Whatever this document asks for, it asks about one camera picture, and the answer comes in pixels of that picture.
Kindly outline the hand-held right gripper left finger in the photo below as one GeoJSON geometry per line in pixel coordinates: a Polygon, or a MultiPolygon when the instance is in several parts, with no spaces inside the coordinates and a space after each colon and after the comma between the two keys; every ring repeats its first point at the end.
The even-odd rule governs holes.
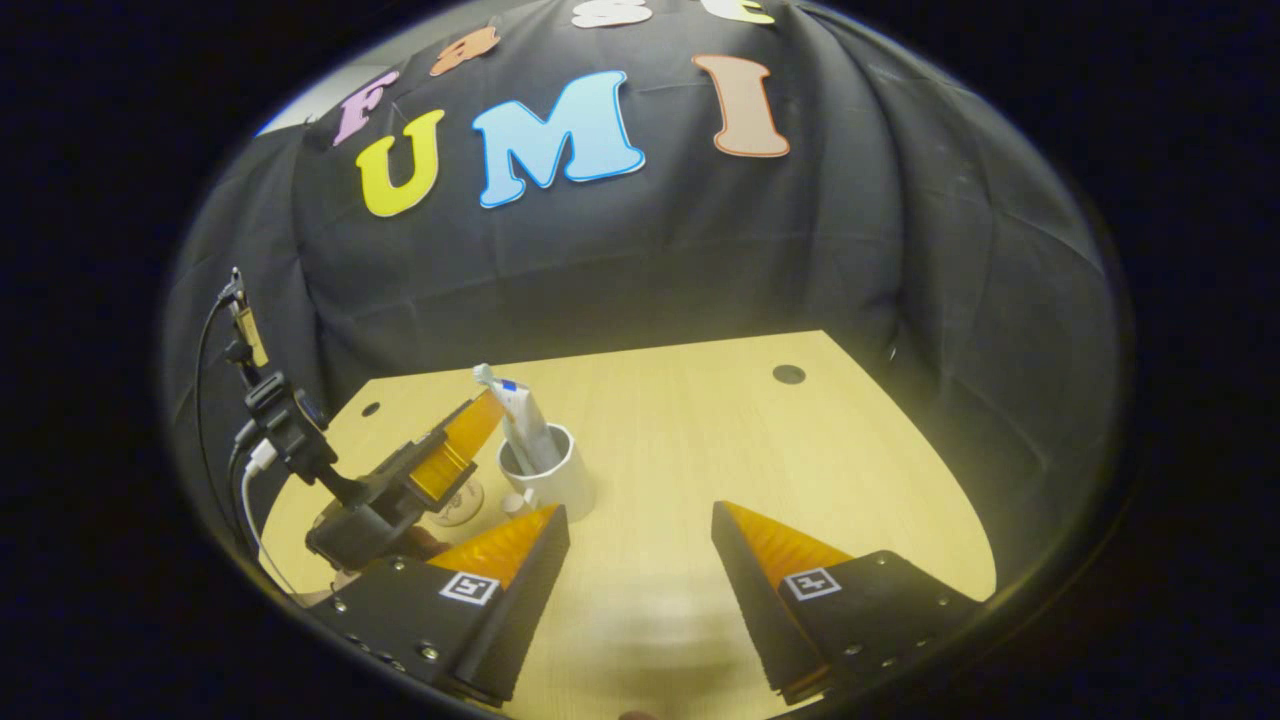
{"type": "Polygon", "coordinates": [[[434,689],[512,701],[570,550],[550,503],[429,561],[379,559],[307,611],[357,650],[434,689]]]}

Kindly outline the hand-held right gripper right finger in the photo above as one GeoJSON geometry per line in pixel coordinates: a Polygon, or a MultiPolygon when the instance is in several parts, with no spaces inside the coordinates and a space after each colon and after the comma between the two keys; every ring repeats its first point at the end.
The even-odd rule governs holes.
{"type": "Polygon", "coordinates": [[[730,501],[712,506],[712,542],[787,705],[918,664],[980,606],[892,551],[852,556],[730,501]]]}

